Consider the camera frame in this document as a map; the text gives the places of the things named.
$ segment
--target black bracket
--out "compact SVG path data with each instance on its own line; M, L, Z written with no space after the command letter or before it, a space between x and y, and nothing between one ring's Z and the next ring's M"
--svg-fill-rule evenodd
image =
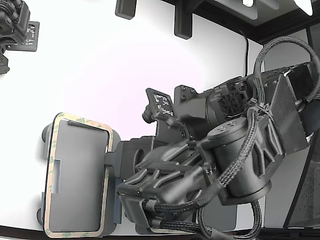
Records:
M178 0L175 5L174 35L182 39L192 37L193 12L204 0Z
M204 0L177 0L174 14L174 35L182 39L192 37L193 12ZM132 19L136 14L137 0L117 0L115 15Z
M116 0L115 15L131 20L136 14L137 0Z

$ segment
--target screw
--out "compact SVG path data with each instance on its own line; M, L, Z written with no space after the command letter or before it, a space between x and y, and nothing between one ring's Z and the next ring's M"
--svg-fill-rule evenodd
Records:
M228 125L229 126L234 126L234 125L236 125L236 123L234 121L231 121L231 122L228 123Z
M226 130L226 128L224 126L220 126L220 127L217 128L217 130L222 132L222 131Z

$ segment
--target sticker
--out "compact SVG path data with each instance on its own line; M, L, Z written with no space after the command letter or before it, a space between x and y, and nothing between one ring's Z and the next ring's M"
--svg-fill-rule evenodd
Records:
M53 172L55 164L55 153L59 132L59 124L61 120L70 120L78 123L85 124L94 128L105 130L109 134L108 146L109 151L112 150L113 143L113 130L108 125L91 121L83 117L78 117L71 115L69 113L59 113L53 121L53 131L51 132L51 143L49 146L49 156L48 156L48 168L47 168L47 177L46 177L46 189L45 189L45 211L44 211L44 232L49 238L86 238L86 237L98 237L102 234L105 226L105 214L106 214L106 199L108 191L108 180L109 180L109 169L105 169L104 172L104 184L103 184L103 194L102 194L102 208L101 208L101 218L100 218L100 228L98 231L89 231L89 232L52 232L49 228L49 219L50 219L50 205L51 205L51 189L53 182Z

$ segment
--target black shelf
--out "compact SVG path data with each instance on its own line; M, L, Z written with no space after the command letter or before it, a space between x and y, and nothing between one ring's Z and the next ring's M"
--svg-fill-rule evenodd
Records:
M320 1L312 3L312 16L308 16L300 8L297 8L258 26L254 26L206 0L162 1L175 6L174 34L183 39L192 37L192 14L236 33L243 32L249 39L259 44L265 44L276 37L289 35L320 23ZM125 19L132 19L135 16L136 3L137 0L117 0L115 14Z

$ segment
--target white table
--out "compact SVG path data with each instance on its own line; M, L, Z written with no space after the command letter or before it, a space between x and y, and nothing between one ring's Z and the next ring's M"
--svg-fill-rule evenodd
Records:
M57 113L108 124L123 140L154 135L141 117L146 88L173 97L180 84L201 92L244 73L242 36L194 16L193 37L178 38L174 7L160 0L138 0L131 21L115 16L116 0L27 4L40 22L38 51L7 51L11 70L0 77L0 226L41 230L41 133ZM250 42L250 70L261 48ZM238 218L236 229L251 228L251 207ZM133 223L124 217L114 234L135 234Z

